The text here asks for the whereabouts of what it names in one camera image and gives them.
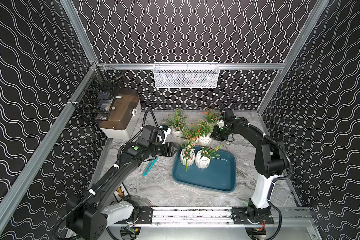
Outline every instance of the wire mesh basket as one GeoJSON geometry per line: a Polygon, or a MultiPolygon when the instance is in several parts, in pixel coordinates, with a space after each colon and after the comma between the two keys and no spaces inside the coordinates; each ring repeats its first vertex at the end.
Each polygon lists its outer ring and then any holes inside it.
{"type": "Polygon", "coordinates": [[[216,88],[218,63],[154,63],[156,88],[216,88]]]}
{"type": "Polygon", "coordinates": [[[79,115],[88,121],[108,120],[123,79],[123,74],[105,78],[95,73],[74,105],[79,115]]]}

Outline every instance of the black mounting plate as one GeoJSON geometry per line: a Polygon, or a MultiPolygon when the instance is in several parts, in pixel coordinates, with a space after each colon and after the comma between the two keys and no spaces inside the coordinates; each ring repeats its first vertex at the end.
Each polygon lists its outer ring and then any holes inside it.
{"type": "MultiPolygon", "coordinates": [[[[231,218],[233,219],[234,224],[257,224],[252,223],[248,220],[247,216],[247,207],[232,207],[231,218]]],[[[271,215],[266,215],[264,217],[265,224],[274,224],[273,218],[271,215]]]]}

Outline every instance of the white wire basket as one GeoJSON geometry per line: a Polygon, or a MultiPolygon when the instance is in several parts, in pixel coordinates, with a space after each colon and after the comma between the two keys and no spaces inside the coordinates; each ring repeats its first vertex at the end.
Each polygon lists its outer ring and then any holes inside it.
{"type": "Polygon", "coordinates": [[[218,63],[154,63],[156,88],[216,88],[218,63]]]}

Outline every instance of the potted artificial plant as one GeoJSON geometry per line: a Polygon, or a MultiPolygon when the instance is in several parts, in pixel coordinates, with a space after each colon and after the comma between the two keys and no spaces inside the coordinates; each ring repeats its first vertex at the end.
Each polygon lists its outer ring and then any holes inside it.
{"type": "Polygon", "coordinates": [[[180,147],[184,149],[180,153],[180,161],[185,165],[185,171],[187,171],[188,166],[191,166],[195,162],[195,148],[197,145],[196,140],[198,138],[196,133],[196,127],[190,127],[183,129],[182,131],[185,144],[181,144],[180,147]]]}
{"type": "Polygon", "coordinates": [[[207,146],[211,142],[211,132],[213,131],[214,124],[208,123],[206,120],[199,120],[197,122],[198,126],[198,135],[197,143],[200,146],[207,146]]]}
{"type": "Polygon", "coordinates": [[[205,121],[209,124],[215,126],[221,117],[221,113],[219,111],[214,111],[212,109],[207,109],[204,113],[205,121]]]}
{"type": "Polygon", "coordinates": [[[168,115],[166,124],[171,127],[171,132],[174,137],[182,136],[182,129],[186,125],[187,118],[188,116],[184,114],[181,109],[175,109],[175,113],[173,116],[168,115]]]}
{"type": "Polygon", "coordinates": [[[221,148],[221,145],[217,146],[216,148],[209,146],[203,147],[200,151],[197,152],[195,157],[195,164],[198,168],[206,168],[209,166],[211,159],[214,157],[220,156],[217,154],[217,150],[221,148]]]}

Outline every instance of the white ceramic pot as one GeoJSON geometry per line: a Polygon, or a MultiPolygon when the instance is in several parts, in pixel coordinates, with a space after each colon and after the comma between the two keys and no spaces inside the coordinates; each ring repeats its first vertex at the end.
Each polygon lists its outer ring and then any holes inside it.
{"type": "Polygon", "coordinates": [[[199,136],[197,138],[197,143],[200,145],[200,146],[203,146],[203,147],[206,147],[209,145],[209,143],[211,142],[211,133],[208,133],[208,135],[206,137],[202,137],[202,136],[199,136]]]}
{"type": "MultiPolygon", "coordinates": [[[[191,149],[191,152],[193,152],[193,157],[192,157],[191,160],[188,160],[188,166],[191,166],[195,162],[195,150],[191,149]]],[[[184,153],[185,153],[185,149],[183,149],[181,151],[181,153],[180,153],[180,161],[185,166],[187,161],[185,159],[183,159],[184,158],[184,153]]]]}
{"type": "Polygon", "coordinates": [[[202,156],[202,149],[197,152],[195,164],[198,168],[206,168],[210,162],[211,160],[209,158],[202,156]]]}
{"type": "Polygon", "coordinates": [[[171,133],[173,135],[173,137],[182,137],[183,133],[181,131],[175,131],[173,128],[171,130],[171,133]]]}

